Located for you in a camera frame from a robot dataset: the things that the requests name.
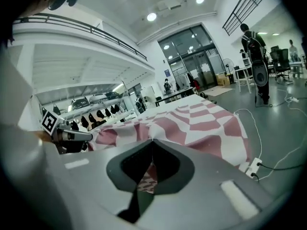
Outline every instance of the staircase railing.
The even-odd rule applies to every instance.
[[[262,0],[239,0],[235,9],[231,12],[223,28],[228,35],[233,33],[243,21],[253,12]]]
[[[113,42],[132,53],[142,57],[147,61],[147,57],[143,55],[141,52],[133,48],[132,46],[126,44],[125,42],[121,41],[120,39],[116,38],[115,36],[95,27],[89,25],[87,23],[83,23],[71,18],[67,18],[64,16],[53,15],[48,13],[38,13],[31,17],[20,18],[14,21],[14,24],[21,24],[21,23],[47,23],[47,24],[54,24],[54,25],[61,25],[69,28],[74,28],[80,31],[88,32],[98,37],[104,38],[110,42]]]

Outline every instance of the power strip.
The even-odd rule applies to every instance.
[[[254,158],[254,161],[251,163],[250,167],[248,168],[248,170],[245,173],[248,177],[253,178],[253,176],[251,176],[251,174],[257,173],[257,171],[260,167],[260,166],[257,165],[257,163],[262,163],[262,160],[260,160],[258,158]]]

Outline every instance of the power cable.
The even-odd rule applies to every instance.
[[[287,91],[285,91],[286,92],[286,97],[284,98],[284,101],[283,102],[281,102],[281,103],[279,103],[279,104],[277,104],[277,105],[272,105],[272,104],[269,104],[269,105],[260,105],[260,106],[257,106],[256,105],[256,101],[255,101],[255,107],[277,107],[277,106],[280,106],[280,105],[282,105],[282,104],[285,104],[287,101],[286,101],[286,99],[287,99],[287,96],[288,96],[288,92]]]
[[[277,90],[286,92],[286,96],[285,96],[285,98],[284,98],[284,102],[282,102],[282,103],[280,103],[280,104],[278,104],[278,105],[276,105],[276,106],[282,105],[282,104],[284,104],[284,103],[288,103],[289,109],[291,109],[291,110],[298,110],[298,111],[300,111],[301,113],[303,113],[305,117],[307,117],[307,114],[306,114],[305,112],[303,112],[301,109],[299,109],[299,108],[291,108],[291,107],[290,107],[290,103],[293,101],[293,98],[292,98],[292,97],[287,98],[288,92],[287,92],[286,90],[280,90],[280,89],[277,89]],[[236,112],[238,112],[238,111],[240,111],[240,110],[246,110],[246,111],[248,111],[248,112],[251,114],[251,116],[252,116],[252,118],[253,118],[253,120],[254,120],[254,124],[255,124],[255,127],[256,127],[256,130],[257,130],[257,134],[258,134],[258,137],[259,137],[259,140],[260,140],[260,155],[259,155],[259,157],[258,157],[258,158],[260,159],[260,157],[261,157],[261,155],[262,155],[262,141],[261,141],[261,138],[260,138],[260,135],[259,135],[258,128],[257,128],[257,126],[256,126],[256,121],[255,121],[255,119],[254,119],[254,116],[253,116],[253,114],[252,114],[248,109],[239,109],[239,110],[236,110],[236,111],[234,112],[234,114],[236,114]],[[276,165],[274,166],[274,168],[268,168],[268,169],[271,169],[272,171],[271,171],[268,175],[266,175],[266,176],[260,178],[259,180],[262,180],[262,179],[265,179],[265,178],[269,177],[274,171],[285,170],[285,169],[287,169],[287,170],[288,170],[288,169],[294,169],[294,168],[296,168],[296,167],[303,166],[303,165],[298,165],[298,166],[293,166],[293,167],[289,167],[289,168],[285,168],[285,169],[277,169],[277,168],[276,168],[276,167],[278,166],[278,164],[279,164],[281,161],[285,160],[291,153],[293,153],[293,152],[295,152],[295,151],[301,149],[301,147],[302,147],[302,145],[303,145],[304,140],[305,140],[306,137],[307,137],[307,132],[306,132],[306,134],[304,135],[304,138],[303,138],[303,140],[302,140],[300,146],[297,147],[296,149],[292,150],[291,152],[287,153],[286,156],[284,156],[282,159],[280,159],[280,160],[276,163]]]
[[[259,177],[255,173],[250,174],[250,176],[252,176],[252,177],[256,176],[258,183],[259,183]]]
[[[270,170],[274,170],[274,171],[286,171],[286,170],[292,170],[292,169],[296,169],[296,168],[304,166],[304,164],[300,164],[300,165],[293,166],[293,167],[275,169],[275,168],[271,168],[271,167],[265,166],[262,163],[257,163],[257,165],[258,166],[262,166],[262,167],[267,168],[267,169],[270,169]]]
[[[248,112],[251,114],[251,117],[252,117],[253,120],[254,120],[254,124],[255,124],[255,127],[256,127],[256,130],[257,130],[257,134],[258,134],[258,137],[259,137],[259,141],[260,141],[260,155],[259,155],[259,157],[258,157],[258,158],[260,159],[261,154],[262,154],[262,141],[261,141],[261,138],[260,138],[260,135],[259,135],[259,131],[258,131],[257,125],[256,125],[256,120],[254,119],[253,114],[252,114],[248,109],[239,109],[239,110],[236,110],[236,111],[234,112],[234,114],[236,114],[236,112],[241,111],[241,110],[246,110],[246,111],[248,111]]]

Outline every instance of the backpack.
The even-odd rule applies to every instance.
[[[166,82],[166,83],[164,84],[164,89],[165,89],[165,91],[170,90],[170,88],[171,88],[171,86],[169,85],[168,82]]]
[[[248,38],[245,35],[243,35],[242,38],[247,42],[248,56],[250,61],[252,63],[263,61],[264,57],[263,47],[256,39],[256,32],[251,32],[250,38]]]
[[[138,109],[142,107],[141,103],[138,102],[138,101],[135,103],[135,105],[136,105],[136,107],[137,107]]]

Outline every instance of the office chair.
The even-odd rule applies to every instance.
[[[278,82],[278,78],[281,77],[286,82],[286,84],[293,83],[291,80],[286,80],[285,77],[288,77],[289,79],[289,73],[288,75],[284,74],[285,71],[290,71],[290,65],[289,65],[289,59],[288,59],[288,49],[277,49],[270,53],[274,69],[276,72],[275,80]]]

